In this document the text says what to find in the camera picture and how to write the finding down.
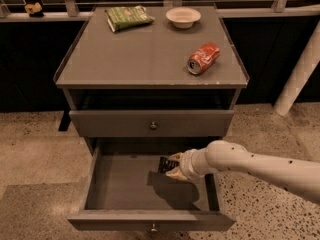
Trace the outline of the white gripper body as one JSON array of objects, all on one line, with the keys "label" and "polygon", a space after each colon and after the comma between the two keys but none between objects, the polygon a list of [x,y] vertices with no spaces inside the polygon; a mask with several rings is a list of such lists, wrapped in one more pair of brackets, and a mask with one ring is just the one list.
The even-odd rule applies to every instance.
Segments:
[{"label": "white gripper body", "polygon": [[182,180],[200,179],[201,175],[194,169],[192,159],[196,157],[198,151],[191,149],[180,155],[179,173]]}]

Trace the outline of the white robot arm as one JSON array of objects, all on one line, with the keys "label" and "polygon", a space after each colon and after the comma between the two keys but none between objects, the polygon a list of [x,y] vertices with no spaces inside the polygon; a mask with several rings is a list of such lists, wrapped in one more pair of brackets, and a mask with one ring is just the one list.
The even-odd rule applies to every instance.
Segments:
[{"label": "white robot arm", "polygon": [[202,149],[191,149],[169,157],[179,165],[166,172],[170,178],[188,181],[218,171],[249,174],[310,202],[320,204],[320,164],[252,153],[223,140]]}]

